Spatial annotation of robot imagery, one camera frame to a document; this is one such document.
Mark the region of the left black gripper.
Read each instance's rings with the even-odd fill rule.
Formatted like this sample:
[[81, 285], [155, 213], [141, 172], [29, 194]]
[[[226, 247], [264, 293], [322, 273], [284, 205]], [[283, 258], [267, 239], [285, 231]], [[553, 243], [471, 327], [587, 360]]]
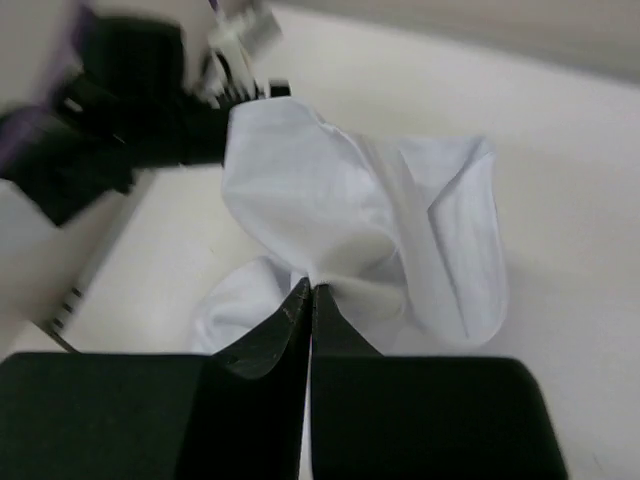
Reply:
[[201, 69], [220, 68], [221, 83], [186, 88], [183, 30], [160, 19], [96, 19], [74, 50], [80, 70], [55, 88], [55, 113], [135, 168], [220, 161], [235, 106], [291, 93], [285, 81], [242, 81], [241, 63], [221, 49]]

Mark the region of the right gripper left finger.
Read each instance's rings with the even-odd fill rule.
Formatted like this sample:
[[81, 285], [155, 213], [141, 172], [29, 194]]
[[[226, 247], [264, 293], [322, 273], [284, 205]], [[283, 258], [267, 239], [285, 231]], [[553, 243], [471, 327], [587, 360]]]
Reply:
[[1, 365], [5, 479], [295, 479], [310, 285], [220, 352], [24, 352]]

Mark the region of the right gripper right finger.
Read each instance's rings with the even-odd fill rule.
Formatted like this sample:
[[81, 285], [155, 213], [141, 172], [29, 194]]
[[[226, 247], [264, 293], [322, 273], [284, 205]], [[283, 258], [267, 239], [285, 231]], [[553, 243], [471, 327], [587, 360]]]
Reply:
[[314, 291], [311, 470], [317, 479], [565, 479], [541, 389], [523, 363], [386, 356]]

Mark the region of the white skirt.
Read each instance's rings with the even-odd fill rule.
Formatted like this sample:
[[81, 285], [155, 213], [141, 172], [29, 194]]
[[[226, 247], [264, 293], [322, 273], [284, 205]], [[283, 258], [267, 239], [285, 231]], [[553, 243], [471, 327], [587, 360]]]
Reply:
[[481, 137], [374, 139], [290, 97], [236, 107], [221, 196], [264, 252], [203, 299], [193, 350], [240, 339], [301, 279], [386, 353], [402, 334], [487, 343], [508, 303], [494, 160]]

